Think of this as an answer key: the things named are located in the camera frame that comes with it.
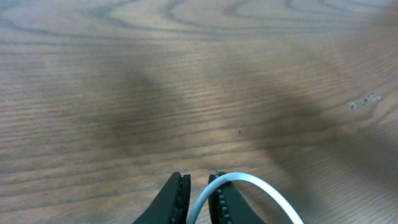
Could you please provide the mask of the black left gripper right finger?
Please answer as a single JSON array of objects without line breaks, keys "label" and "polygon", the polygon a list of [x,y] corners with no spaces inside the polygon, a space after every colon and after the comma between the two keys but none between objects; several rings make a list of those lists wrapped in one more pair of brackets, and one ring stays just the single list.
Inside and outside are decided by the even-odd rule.
[{"label": "black left gripper right finger", "polygon": [[266,224],[232,182],[218,187],[208,197],[208,204],[212,224]]}]

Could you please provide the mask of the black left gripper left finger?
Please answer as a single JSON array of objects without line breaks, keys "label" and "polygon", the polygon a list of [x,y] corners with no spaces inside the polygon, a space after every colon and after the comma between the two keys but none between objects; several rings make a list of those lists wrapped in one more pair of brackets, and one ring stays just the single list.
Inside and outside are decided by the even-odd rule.
[{"label": "black left gripper left finger", "polygon": [[174,172],[149,207],[132,224],[186,224],[191,178]]}]

